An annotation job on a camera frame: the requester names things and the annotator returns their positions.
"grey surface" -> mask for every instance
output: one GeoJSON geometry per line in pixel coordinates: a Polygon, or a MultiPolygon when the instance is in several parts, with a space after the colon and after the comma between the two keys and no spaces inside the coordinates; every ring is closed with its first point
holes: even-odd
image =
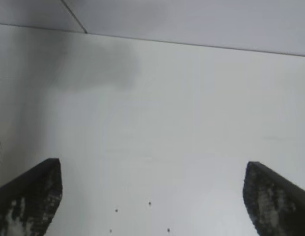
{"type": "Polygon", "coordinates": [[[83,32],[59,0],[0,0],[0,23],[83,32]]]}
{"type": "Polygon", "coordinates": [[[88,33],[305,55],[305,0],[66,0],[88,33]]]}

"white floor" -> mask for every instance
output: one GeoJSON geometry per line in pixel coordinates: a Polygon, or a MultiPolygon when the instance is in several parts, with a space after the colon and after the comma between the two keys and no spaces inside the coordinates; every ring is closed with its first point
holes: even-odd
{"type": "Polygon", "coordinates": [[[0,140],[0,185],[61,159],[48,236],[256,236],[249,160],[305,189],[305,58],[0,26],[0,140]]]}

